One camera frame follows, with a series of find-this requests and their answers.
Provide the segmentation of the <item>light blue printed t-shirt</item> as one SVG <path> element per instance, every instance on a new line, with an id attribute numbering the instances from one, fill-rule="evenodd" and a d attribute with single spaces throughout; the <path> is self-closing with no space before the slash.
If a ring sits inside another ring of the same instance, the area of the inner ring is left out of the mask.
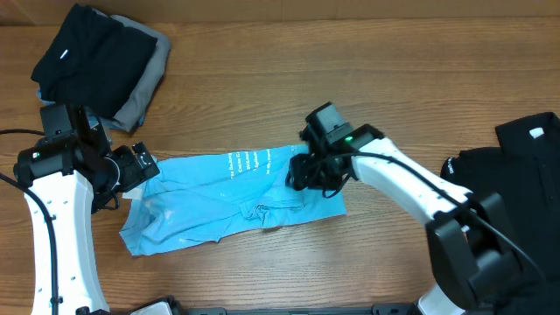
<path id="1" fill-rule="evenodd" d="M 125 193 L 132 203 L 120 236 L 133 256 L 151 256 L 346 214 L 340 194 L 286 185 L 291 158 L 306 151 L 289 145 L 159 161 L 157 176 Z"/>

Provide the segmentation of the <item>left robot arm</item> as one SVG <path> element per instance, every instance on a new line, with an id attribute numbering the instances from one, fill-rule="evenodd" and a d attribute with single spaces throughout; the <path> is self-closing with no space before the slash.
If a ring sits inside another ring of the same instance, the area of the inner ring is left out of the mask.
<path id="1" fill-rule="evenodd" d="M 143 143 L 111 147 L 101 125 L 74 105 L 40 110 L 43 137 L 14 165 L 31 215 L 34 314 L 107 314 L 97 274 L 92 215 L 158 175 Z"/>

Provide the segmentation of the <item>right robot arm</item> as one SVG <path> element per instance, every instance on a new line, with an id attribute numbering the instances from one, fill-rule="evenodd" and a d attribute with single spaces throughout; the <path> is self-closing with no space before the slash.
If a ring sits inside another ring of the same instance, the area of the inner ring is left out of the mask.
<path id="1" fill-rule="evenodd" d="M 476 194 L 428 171 L 370 124 L 355 128 L 328 102 L 305 118 L 308 152 L 290 160 L 287 186 L 330 199 L 349 179 L 372 186 L 423 225 L 435 286 L 415 314 L 491 312 L 522 274 L 522 251 L 502 197 Z"/>

